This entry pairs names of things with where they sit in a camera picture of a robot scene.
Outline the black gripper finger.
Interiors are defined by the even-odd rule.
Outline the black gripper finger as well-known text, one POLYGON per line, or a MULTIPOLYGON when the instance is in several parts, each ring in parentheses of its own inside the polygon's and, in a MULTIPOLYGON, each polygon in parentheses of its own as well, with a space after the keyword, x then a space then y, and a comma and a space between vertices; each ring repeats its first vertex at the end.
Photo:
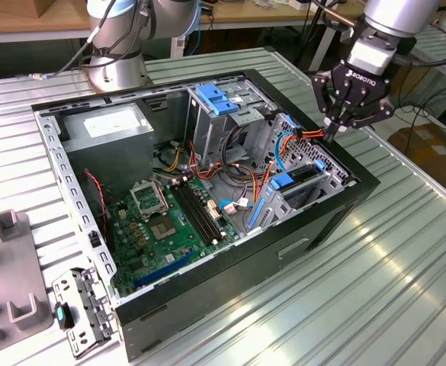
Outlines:
POLYGON ((327 90, 330 81, 331 72, 317 72, 312 77, 312 87, 318 109, 325 115, 324 122, 327 128, 324 140, 327 143, 331 143, 336 134, 336 123, 333 120, 334 115, 332 114, 334 105, 327 90))
POLYGON ((391 118, 395 108, 387 101, 362 108, 342 108, 337 116, 331 116, 331 140, 347 129, 360 129, 391 118))

